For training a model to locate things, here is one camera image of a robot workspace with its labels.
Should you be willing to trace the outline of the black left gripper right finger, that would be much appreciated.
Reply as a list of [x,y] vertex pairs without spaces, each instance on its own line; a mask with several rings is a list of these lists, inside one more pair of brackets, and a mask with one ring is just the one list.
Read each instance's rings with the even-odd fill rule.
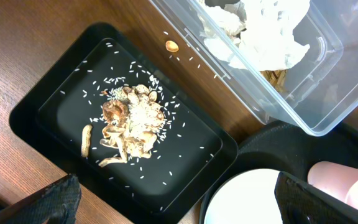
[[274,191],[284,224],[358,224],[358,210],[297,177],[280,172]]

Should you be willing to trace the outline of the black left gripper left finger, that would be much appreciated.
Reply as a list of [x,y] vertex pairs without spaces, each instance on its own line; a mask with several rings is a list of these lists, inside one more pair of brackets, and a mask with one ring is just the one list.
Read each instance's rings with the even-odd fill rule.
[[52,184],[0,211],[0,224],[76,222],[81,187],[75,174],[68,174]]

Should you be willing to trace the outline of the grey plate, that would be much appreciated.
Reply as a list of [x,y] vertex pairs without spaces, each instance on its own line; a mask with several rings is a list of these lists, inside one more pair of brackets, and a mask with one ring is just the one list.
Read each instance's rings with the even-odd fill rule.
[[205,224],[282,224],[275,198],[278,170],[254,169],[227,180],[212,196]]

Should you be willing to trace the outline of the pink cup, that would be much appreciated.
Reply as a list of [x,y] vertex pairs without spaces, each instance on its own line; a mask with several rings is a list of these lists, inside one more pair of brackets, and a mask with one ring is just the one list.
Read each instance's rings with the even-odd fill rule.
[[358,169],[333,162],[318,162],[308,172],[308,183],[358,209]]

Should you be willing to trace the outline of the rice and food scraps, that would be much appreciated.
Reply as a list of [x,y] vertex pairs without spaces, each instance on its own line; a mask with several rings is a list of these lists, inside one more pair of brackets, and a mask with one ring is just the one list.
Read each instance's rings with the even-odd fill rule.
[[86,55],[44,112],[77,154],[151,210],[178,198],[221,147],[161,77],[112,39]]

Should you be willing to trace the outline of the white napkin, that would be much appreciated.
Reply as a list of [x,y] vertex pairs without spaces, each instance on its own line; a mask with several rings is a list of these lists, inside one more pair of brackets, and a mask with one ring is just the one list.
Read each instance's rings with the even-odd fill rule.
[[309,0],[240,0],[224,7],[198,4],[258,71],[292,68],[310,49],[293,35],[310,8]]

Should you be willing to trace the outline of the black round tray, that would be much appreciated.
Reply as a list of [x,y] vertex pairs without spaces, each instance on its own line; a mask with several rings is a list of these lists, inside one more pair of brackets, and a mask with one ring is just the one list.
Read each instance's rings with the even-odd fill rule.
[[267,168],[285,171],[306,181],[309,169],[321,161],[358,168],[358,131],[340,123],[328,134],[314,137],[297,126],[274,121],[239,145],[236,161],[205,194],[198,222],[206,220],[214,193],[236,174]]

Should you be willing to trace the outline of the black rectangular tray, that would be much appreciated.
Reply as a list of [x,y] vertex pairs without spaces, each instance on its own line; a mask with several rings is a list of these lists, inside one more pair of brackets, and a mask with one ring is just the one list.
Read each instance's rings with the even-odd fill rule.
[[[148,159],[99,163],[102,105],[120,86],[158,94],[165,117]],[[89,26],[12,110],[13,132],[134,223],[176,223],[236,160],[230,135],[113,26]]]

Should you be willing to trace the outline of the clear plastic bin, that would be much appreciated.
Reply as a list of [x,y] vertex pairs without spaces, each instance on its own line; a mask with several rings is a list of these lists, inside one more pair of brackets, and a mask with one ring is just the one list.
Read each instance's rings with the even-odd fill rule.
[[323,136],[358,106],[358,1],[310,1],[293,30],[310,49],[274,71],[258,71],[198,1],[153,5],[261,123],[278,119]]

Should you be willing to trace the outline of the food crumb on table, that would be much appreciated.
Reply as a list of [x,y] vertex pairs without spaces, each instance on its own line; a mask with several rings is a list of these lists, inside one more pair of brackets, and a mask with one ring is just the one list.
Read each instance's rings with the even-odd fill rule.
[[179,50],[179,46],[177,45],[177,43],[172,40],[166,41],[165,47],[166,50],[169,52],[177,52]]

